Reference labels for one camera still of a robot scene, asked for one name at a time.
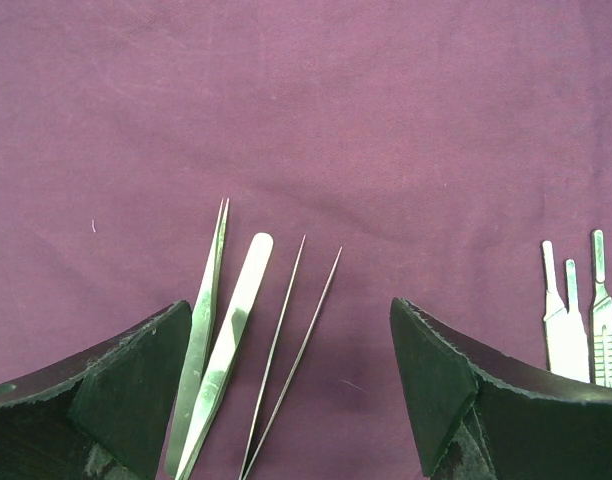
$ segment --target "black object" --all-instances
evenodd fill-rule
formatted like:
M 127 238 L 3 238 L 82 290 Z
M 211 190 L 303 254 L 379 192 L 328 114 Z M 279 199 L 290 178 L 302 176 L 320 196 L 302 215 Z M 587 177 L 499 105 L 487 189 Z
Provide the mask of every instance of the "black object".
M 0 384 L 0 480 L 154 479 L 190 325 L 178 302 Z
M 508 357 L 404 299 L 390 323 L 426 477 L 612 480 L 612 389 Z

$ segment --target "forceps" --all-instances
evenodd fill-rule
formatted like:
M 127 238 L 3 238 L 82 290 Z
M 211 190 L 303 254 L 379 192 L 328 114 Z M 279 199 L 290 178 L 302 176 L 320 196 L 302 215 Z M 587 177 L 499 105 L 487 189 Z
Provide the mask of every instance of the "forceps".
M 542 242 L 546 271 L 546 313 L 544 326 L 550 371 L 580 382 L 590 382 L 588 337 L 577 300 L 575 262 L 566 260 L 568 310 L 557 291 L 553 244 Z
M 595 230 L 593 237 L 593 270 L 595 288 L 591 321 L 593 326 L 593 353 L 595 383 L 612 388 L 612 298 L 606 291 L 606 264 L 604 233 Z
M 165 469 L 175 480 L 188 480 L 224 396 L 239 343 L 268 263 L 273 239 L 253 238 L 206 365 L 215 320 L 217 283 L 226 229 L 228 200 L 220 205 L 213 243 L 193 310 L 191 334 L 180 383 Z

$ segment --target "maroon tablecloth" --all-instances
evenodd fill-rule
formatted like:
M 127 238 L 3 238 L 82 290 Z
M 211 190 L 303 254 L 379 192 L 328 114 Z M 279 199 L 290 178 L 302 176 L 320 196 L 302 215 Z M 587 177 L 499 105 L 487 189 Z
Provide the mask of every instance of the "maroon tablecloth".
M 254 477 L 420 478 L 393 296 L 544 367 L 540 241 L 587 311 L 604 229 L 612 293 L 612 1 L 0 0 L 0 381 L 192 302 L 226 196 L 222 313 L 276 243 L 195 478 L 239 472 L 302 234 L 269 404 L 344 253 Z

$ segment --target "purple fabric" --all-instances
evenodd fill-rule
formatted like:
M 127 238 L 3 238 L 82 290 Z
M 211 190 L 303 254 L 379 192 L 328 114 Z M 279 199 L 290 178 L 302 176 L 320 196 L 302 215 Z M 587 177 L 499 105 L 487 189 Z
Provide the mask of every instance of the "purple fabric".
M 193 478 L 239 472 L 302 234 L 264 420 L 344 253 L 252 478 L 420 478 L 393 296 L 544 367 L 540 241 L 587 311 L 604 229 L 612 293 L 612 1 L 0 0 L 0 382 L 192 302 L 226 196 L 222 314 L 276 243 Z

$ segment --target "purple cloth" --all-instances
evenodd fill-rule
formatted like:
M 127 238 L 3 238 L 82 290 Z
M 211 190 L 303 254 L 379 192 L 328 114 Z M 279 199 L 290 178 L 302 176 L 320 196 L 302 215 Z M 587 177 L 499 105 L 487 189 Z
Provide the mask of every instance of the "purple cloth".
M 193 478 L 239 472 L 302 234 L 264 421 L 344 253 L 251 480 L 421 478 L 393 296 L 545 367 L 540 242 L 586 312 L 602 228 L 612 293 L 612 1 L 0 0 L 0 382 L 192 303 L 226 196 L 220 314 L 275 250 Z

